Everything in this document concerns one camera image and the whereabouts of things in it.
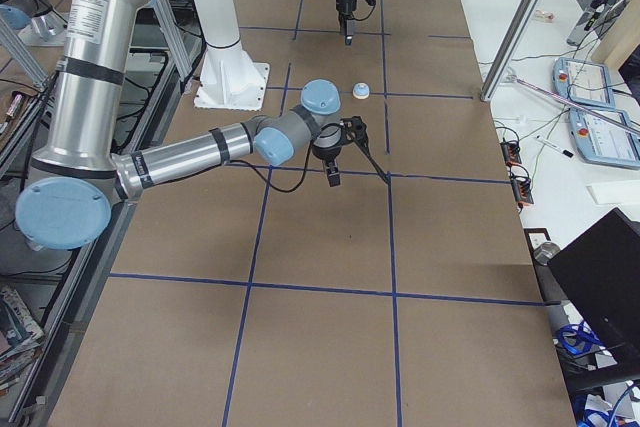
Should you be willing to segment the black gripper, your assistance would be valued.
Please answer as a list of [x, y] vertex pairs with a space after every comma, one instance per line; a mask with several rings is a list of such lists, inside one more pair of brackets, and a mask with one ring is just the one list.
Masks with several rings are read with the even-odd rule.
[[323, 161], [324, 172], [330, 187], [341, 184], [340, 171], [336, 162], [342, 149], [342, 137], [318, 137], [312, 143], [313, 155]]
[[336, 10], [341, 21], [341, 34], [344, 43], [352, 44], [355, 34], [354, 11], [357, 8], [357, 0], [336, 0]]

